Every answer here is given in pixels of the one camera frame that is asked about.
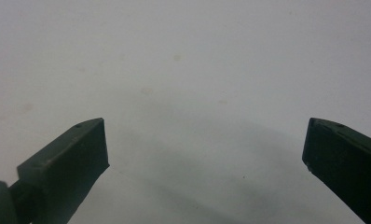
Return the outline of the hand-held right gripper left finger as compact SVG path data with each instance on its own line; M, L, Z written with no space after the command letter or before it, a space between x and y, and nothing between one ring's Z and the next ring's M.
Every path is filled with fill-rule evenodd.
M17 167L20 224L67 224L108 167L104 120L74 125Z

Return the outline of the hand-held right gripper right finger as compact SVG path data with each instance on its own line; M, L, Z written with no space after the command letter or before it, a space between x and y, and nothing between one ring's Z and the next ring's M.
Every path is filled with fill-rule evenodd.
M365 224L371 224L371 138L343 124L312 118L302 161Z

